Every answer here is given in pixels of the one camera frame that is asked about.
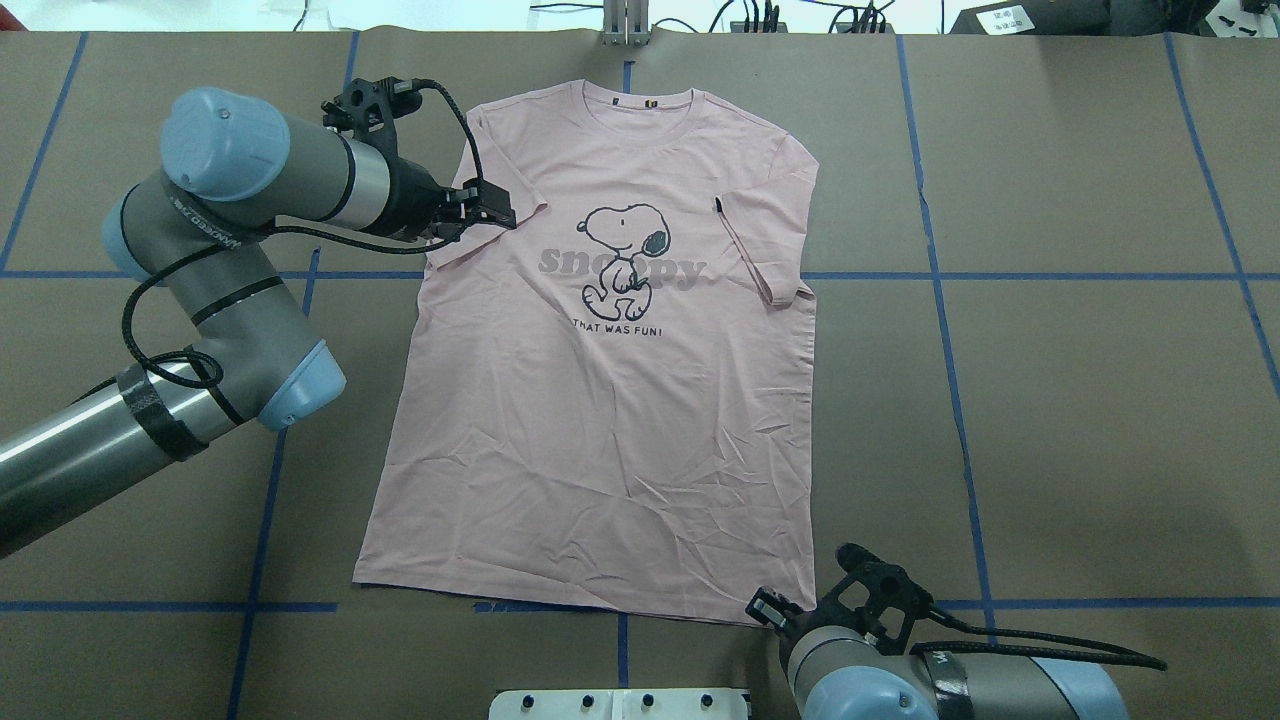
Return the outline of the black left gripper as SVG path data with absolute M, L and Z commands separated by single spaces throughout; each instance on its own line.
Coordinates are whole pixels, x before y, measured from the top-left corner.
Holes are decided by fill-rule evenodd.
M 380 236 L 401 242 L 453 243 L 474 225 L 515 229 L 509 192 L 488 179 L 467 179 L 461 188 L 436 183 L 422 167 L 389 160 L 389 191 L 380 214 Z

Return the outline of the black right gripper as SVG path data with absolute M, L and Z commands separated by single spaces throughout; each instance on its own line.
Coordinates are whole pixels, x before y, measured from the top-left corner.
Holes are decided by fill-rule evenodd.
M 748 601 L 745 614 L 755 623 L 780 633 L 780 650 L 794 651 L 800 639 L 822 626 L 836 624 L 824 606 L 805 610 L 768 585 L 760 585 Z

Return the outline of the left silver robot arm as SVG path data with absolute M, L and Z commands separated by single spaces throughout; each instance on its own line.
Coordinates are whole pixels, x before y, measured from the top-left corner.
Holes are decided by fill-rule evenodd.
M 247 421 L 283 430 L 346 387 L 262 250 L 274 234 L 419 255 L 474 225 L 517 224 L 465 114 L 444 96 L 474 176 L 439 184 L 401 156 L 396 120 L 431 79 L 352 79 L 314 124 L 216 87 L 182 94 L 163 165 L 105 217 L 102 246 L 136 281 L 120 333 L 132 364 L 3 442 L 3 555 L 114 498 Z

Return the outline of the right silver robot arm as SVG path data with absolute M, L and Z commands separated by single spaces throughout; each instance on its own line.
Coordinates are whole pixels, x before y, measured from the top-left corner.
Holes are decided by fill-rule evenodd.
M 872 591 L 850 607 L 831 591 L 813 610 L 760 587 L 745 612 L 780 639 L 803 719 L 1129 719 L 1115 680 L 1080 660 L 960 650 L 899 650 L 883 624 L 920 605 Z

